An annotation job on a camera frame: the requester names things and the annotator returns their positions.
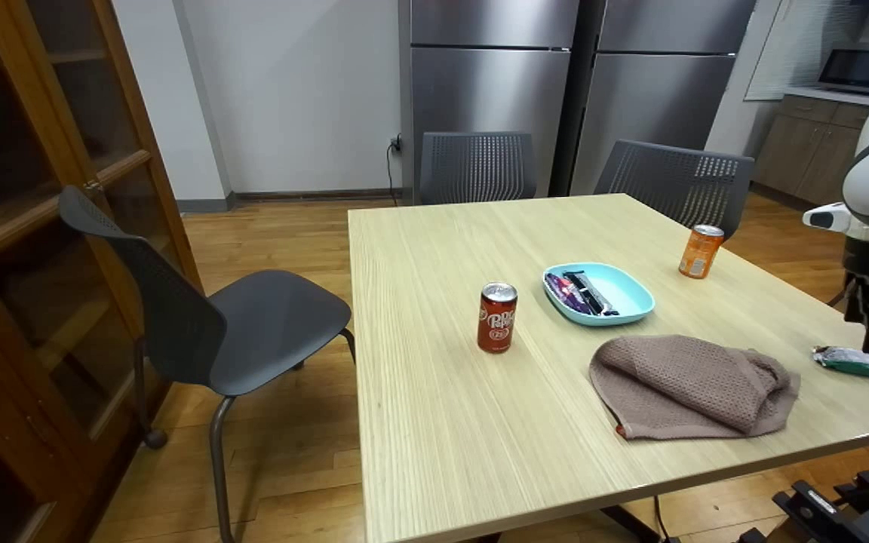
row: orange can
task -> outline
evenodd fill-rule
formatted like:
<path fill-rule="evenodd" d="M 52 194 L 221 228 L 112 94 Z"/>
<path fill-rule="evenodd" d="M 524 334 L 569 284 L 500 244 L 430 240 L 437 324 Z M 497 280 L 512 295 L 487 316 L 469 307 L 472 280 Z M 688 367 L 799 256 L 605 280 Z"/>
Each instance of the orange can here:
<path fill-rule="evenodd" d="M 688 279 L 707 279 L 722 242 L 723 228 L 697 223 L 685 242 L 679 271 Z"/>
<path fill-rule="evenodd" d="M 520 293 L 510 284 L 490 284 L 480 298 L 478 348 L 503 353 L 512 348 Z"/>

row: light wood tabletop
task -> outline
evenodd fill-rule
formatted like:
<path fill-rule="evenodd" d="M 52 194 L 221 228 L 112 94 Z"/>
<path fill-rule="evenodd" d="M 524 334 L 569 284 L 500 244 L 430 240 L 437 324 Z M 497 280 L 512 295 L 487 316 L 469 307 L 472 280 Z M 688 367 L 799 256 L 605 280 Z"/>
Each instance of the light wood tabletop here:
<path fill-rule="evenodd" d="M 676 271 L 688 228 L 628 196 L 351 212 L 367 540 L 466 540 L 869 445 L 869 379 L 811 361 L 861 326 L 730 251 Z M 623 330 L 566 324 L 557 264 L 606 264 L 654 295 Z M 480 290 L 520 290 L 507 353 L 478 348 Z M 751 348 L 799 374 L 787 430 L 749 441 L 626 441 L 589 383 L 619 334 Z"/>

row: chair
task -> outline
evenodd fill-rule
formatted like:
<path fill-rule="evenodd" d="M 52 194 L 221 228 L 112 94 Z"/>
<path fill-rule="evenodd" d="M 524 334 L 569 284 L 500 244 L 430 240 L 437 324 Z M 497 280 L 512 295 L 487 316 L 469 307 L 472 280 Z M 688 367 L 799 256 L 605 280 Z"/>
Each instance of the chair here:
<path fill-rule="evenodd" d="M 751 157 L 619 138 L 595 194 L 628 194 L 685 226 L 715 223 L 730 240 L 751 173 Z"/>
<path fill-rule="evenodd" d="M 528 132 L 422 132 L 420 202 L 530 199 Z"/>
<path fill-rule="evenodd" d="M 254 271 L 215 295 L 191 286 L 146 240 L 125 232 L 83 191 L 62 194 L 66 226 L 106 242 L 128 266 L 146 316 L 137 341 L 137 407 L 148 446 L 164 446 L 146 416 L 146 358 L 174 383 L 198 383 L 221 396 L 208 445 L 221 540 L 230 543 L 223 470 L 223 418 L 248 396 L 344 334 L 352 355 L 351 307 L 318 284 L 290 271 Z"/>

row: gray cloth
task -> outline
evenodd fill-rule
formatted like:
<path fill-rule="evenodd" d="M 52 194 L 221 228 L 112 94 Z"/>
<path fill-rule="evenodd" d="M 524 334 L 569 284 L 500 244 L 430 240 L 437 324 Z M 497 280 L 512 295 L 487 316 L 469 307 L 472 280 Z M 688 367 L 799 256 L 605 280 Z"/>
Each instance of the gray cloth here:
<path fill-rule="evenodd" d="M 799 390 L 798 374 L 763 353 L 685 334 L 606 341 L 589 379 L 632 441 L 772 436 Z"/>

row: plate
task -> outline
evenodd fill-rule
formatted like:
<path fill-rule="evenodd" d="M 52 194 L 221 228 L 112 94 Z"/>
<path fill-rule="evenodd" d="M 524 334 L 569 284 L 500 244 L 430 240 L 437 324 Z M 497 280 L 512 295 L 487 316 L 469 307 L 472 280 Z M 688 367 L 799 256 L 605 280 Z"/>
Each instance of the plate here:
<path fill-rule="evenodd" d="M 553 266 L 543 271 L 543 290 L 557 315 L 580 326 L 628 326 L 654 310 L 639 280 L 605 264 Z"/>

